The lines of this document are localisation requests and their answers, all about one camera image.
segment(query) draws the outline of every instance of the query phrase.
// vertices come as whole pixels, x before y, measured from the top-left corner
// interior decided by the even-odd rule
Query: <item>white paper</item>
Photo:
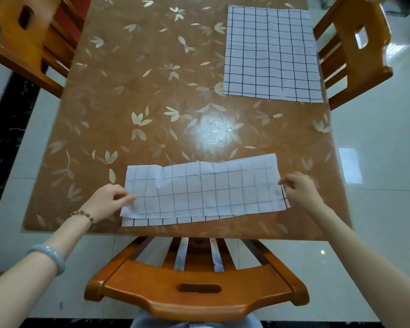
[[[223,93],[323,102],[308,10],[230,5]]]
[[[275,154],[161,167],[128,166],[125,188],[137,195],[121,209],[123,226],[216,220],[286,209]]]

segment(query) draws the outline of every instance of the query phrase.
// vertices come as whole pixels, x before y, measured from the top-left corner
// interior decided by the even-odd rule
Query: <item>bracelet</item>
[[[90,230],[92,230],[96,227],[96,223],[94,222],[94,218],[90,215],[90,213],[87,213],[85,211],[74,211],[73,213],[71,213],[70,217],[73,216],[73,215],[84,215],[84,216],[86,216],[91,221]]]
[[[64,258],[52,247],[44,245],[44,244],[37,244],[30,248],[26,255],[31,252],[41,252],[47,255],[50,259],[54,261],[57,268],[56,276],[61,275],[64,270],[66,270],[66,261]]]

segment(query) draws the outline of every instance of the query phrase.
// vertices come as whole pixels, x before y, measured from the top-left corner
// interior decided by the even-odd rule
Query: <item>forearm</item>
[[[372,251],[326,205],[311,216],[383,325],[410,327],[410,278]]]
[[[73,216],[44,243],[66,259],[91,223]],[[56,264],[43,253],[33,252],[0,276],[0,328],[18,327],[55,278]]]

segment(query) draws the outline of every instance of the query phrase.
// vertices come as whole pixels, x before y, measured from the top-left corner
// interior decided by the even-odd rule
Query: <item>wooden chair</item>
[[[53,19],[58,8],[82,30],[69,0],[0,0],[0,63],[60,98],[63,87],[41,71],[45,62],[67,77],[77,47]]]
[[[242,241],[261,266],[236,270],[224,239],[217,239],[224,272],[215,272],[208,238],[188,240],[184,270],[174,270],[175,264],[182,269],[182,247],[176,237],[162,268],[135,261],[152,239],[138,237],[117,254],[89,281],[85,299],[100,301],[107,296],[158,318],[213,322],[239,320],[253,310],[286,301],[296,306],[310,301],[306,286],[257,240]]]
[[[336,34],[319,52],[325,87],[348,76],[347,87],[329,98],[331,110],[382,83],[393,75],[385,65],[390,29],[381,5],[367,0],[337,0],[314,27],[316,40],[333,24]],[[359,46],[356,34],[367,33],[367,44]],[[340,67],[345,67],[329,78]]]

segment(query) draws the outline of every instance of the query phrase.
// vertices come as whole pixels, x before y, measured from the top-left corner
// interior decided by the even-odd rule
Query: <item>floral tablecloth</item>
[[[309,174],[351,224],[328,103],[223,95],[228,5],[307,9],[306,0],[93,0],[23,222],[56,230],[128,165],[221,162],[275,153],[281,175]],[[322,240],[296,208],[95,233]]]

